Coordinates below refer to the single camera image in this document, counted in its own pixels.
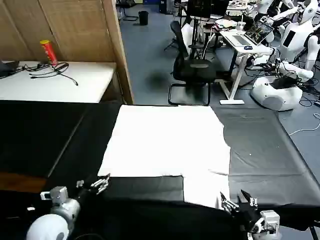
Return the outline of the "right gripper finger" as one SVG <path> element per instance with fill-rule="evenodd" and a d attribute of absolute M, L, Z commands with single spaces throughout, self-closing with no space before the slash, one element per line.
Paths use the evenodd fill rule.
<path fill-rule="evenodd" d="M 238 195 L 238 205 L 241 209 L 251 208 L 251 209 L 258 209 L 258 199 L 253 197 L 247 191 L 241 189 L 241 194 Z"/>
<path fill-rule="evenodd" d="M 221 196 L 221 207 L 228 213 L 238 213 L 240 211 L 240 206 L 230 200 L 228 200 L 225 195 L 220 192 Z"/>

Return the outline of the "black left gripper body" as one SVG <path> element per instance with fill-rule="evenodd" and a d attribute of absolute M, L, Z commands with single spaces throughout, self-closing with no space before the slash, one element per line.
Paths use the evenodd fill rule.
<path fill-rule="evenodd" d="M 95 194 L 95 191 L 90 188 L 79 188 L 76 190 L 73 198 L 79 203 L 80 206 L 83 206 L 86 203 L 86 200 Z"/>

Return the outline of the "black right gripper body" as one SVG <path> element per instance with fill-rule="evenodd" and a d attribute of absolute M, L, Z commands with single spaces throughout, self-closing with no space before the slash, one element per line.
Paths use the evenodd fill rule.
<path fill-rule="evenodd" d="M 257 221 L 261 218 L 258 208 L 251 206 L 233 209 L 231 214 L 236 223 L 245 229 L 254 229 Z"/>

